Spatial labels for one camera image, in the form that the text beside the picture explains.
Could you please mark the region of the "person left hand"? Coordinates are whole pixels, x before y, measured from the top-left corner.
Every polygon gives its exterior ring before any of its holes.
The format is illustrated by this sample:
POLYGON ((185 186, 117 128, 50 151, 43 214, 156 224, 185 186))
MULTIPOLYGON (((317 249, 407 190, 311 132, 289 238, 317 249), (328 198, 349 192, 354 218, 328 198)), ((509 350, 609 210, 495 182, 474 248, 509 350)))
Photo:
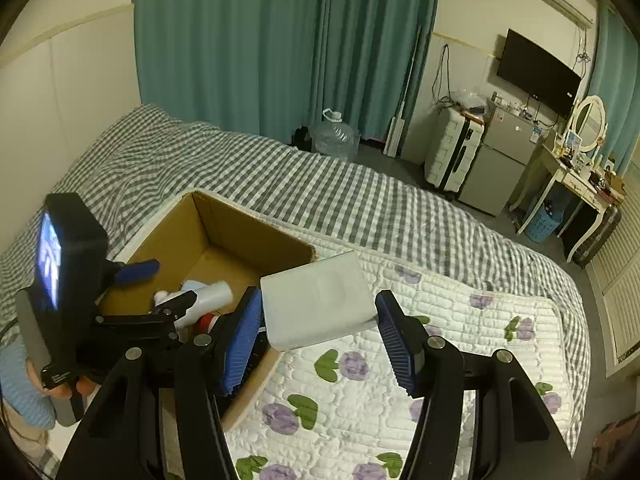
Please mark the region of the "person left hand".
POLYGON ((98 384, 91 379, 81 377, 77 382, 74 382, 73 385, 70 385, 68 382, 60 382, 54 388, 46 388, 42 384, 40 376, 37 374, 34 364, 32 364, 32 360, 29 358, 25 361, 25 370, 29 380, 40 392, 58 400, 70 400, 75 392, 82 396, 91 396, 98 386, 98 384))

